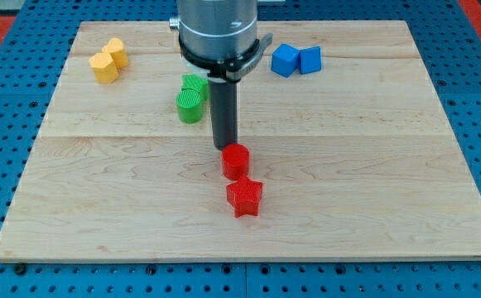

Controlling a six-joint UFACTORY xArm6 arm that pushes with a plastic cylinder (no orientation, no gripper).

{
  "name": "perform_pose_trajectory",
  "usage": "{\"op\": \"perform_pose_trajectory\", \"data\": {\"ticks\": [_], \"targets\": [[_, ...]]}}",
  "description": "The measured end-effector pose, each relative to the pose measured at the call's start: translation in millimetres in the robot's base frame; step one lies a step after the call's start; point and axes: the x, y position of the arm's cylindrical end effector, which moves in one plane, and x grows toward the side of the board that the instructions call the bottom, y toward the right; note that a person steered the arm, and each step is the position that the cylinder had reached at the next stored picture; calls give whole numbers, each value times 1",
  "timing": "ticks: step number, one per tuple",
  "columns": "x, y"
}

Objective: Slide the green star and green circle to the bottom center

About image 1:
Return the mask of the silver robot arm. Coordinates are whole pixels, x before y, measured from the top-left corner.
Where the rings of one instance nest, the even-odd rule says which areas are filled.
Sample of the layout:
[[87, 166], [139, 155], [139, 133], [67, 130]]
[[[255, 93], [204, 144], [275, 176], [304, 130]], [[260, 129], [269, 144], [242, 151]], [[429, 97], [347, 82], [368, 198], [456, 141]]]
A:
[[257, 39], [257, 0], [178, 0], [169, 20], [180, 44], [206, 60], [228, 60], [253, 47]]

